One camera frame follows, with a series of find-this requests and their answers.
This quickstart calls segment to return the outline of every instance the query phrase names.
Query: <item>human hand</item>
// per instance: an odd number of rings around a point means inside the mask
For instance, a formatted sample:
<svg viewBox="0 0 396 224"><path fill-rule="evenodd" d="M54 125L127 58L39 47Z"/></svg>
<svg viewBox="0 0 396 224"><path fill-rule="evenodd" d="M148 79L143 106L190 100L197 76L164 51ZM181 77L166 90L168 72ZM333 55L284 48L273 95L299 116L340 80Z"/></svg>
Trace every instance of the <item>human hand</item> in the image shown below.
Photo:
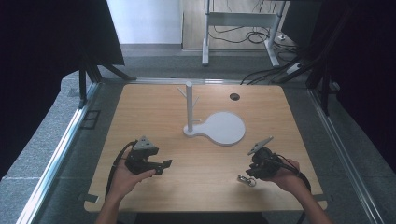
<svg viewBox="0 0 396 224"><path fill-rule="evenodd" d="M292 164L295 168L300 170L300 164L297 161L291 159L283 160L285 164ZM293 193L295 190L300 190L301 188L306 188L304 181L299 178L292 171L281 167L276 174L271 178L264 178L264 181L272 181L276 183L281 189Z"/></svg>
<svg viewBox="0 0 396 224"><path fill-rule="evenodd" d="M117 164L116 171L114 172L113 179L111 181L110 191L108 193L108 195L115 196L119 199L122 199L125 195L131 192L138 182L155 175L155 170L149 170L139 175L134 175L129 171L125 166L125 158L127 158L130 151L131 149L125 150L121 156L121 160Z"/></svg>

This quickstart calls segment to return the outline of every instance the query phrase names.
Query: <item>wooden tabletop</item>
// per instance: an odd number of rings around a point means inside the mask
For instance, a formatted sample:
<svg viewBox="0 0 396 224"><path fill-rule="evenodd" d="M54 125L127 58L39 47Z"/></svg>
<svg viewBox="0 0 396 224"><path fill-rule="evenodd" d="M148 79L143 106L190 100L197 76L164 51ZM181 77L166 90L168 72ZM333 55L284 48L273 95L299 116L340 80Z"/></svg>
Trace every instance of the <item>wooden tabletop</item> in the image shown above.
<svg viewBox="0 0 396 224"><path fill-rule="evenodd" d="M322 194L304 142L290 112L283 90L277 86L194 85L195 119L205 120L219 111L237 114L246 134L236 145L221 147L204 136L188 137L186 99L177 87L184 85L126 85L112 120L89 194L97 203L85 202L87 211L100 211L112 162L129 142L145 135L159 153L150 161L173 160L162 175L136 185L120 205L134 212L257 212L302 210L294 197L270 182L249 187L236 180L248 176L248 152L254 144L272 135L266 146L300 163L314 195ZM238 101L230 98L240 96ZM325 201L319 202L326 208Z"/></svg>

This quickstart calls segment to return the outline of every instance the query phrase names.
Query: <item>metal clamp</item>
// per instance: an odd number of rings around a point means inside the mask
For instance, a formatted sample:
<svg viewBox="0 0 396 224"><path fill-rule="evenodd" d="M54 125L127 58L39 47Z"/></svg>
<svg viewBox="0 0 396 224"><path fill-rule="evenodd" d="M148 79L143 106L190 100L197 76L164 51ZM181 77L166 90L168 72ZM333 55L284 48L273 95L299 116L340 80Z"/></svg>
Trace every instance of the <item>metal clamp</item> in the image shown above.
<svg viewBox="0 0 396 224"><path fill-rule="evenodd" d="M247 178L247 177L244 177L242 175L239 175L236 179L239 182L242 182L242 183L244 183L244 184L246 184L246 185L248 185L250 187L256 186L256 180L253 179L253 178Z"/></svg>

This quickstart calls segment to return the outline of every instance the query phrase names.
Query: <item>white stand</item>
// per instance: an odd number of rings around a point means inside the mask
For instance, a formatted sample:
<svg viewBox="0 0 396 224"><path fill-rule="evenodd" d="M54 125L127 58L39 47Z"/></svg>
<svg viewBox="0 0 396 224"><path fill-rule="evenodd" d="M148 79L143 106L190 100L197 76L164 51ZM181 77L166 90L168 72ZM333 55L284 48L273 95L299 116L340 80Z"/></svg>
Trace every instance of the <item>white stand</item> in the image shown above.
<svg viewBox="0 0 396 224"><path fill-rule="evenodd" d="M286 1L283 1L276 14L210 12L210 0L205 0L205 33L202 46L202 65L209 65L209 26L246 26L268 27L271 29L270 37L264 41L264 44L273 67L279 67L279 62L272 46L274 45L276 31L282 19L285 5Z"/></svg>
<svg viewBox="0 0 396 224"><path fill-rule="evenodd" d="M229 111L220 111L210 115L201 124L192 124L192 110L198 98L192 103L192 84L186 83L186 93L180 92L187 99L187 125L183 128L183 133L188 137L205 136L214 143L221 146L232 146L239 142L245 135L245 123L239 116Z"/></svg>

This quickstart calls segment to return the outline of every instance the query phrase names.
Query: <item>metal frame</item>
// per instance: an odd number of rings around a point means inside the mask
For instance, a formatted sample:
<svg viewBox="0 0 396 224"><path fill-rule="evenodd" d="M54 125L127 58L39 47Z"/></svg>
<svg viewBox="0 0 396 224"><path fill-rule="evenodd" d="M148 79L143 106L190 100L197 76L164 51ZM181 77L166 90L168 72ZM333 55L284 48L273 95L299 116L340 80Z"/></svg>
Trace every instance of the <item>metal frame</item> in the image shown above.
<svg viewBox="0 0 396 224"><path fill-rule="evenodd" d="M205 0L205 34L202 45L202 65L209 65L209 26L246 26L268 27L273 30L270 38L265 40L264 44L273 67L279 67L279 61L274 53L273 45L285 5L286 1L282 1L276 14L226 13L210 12L210 0Z"/></svg>

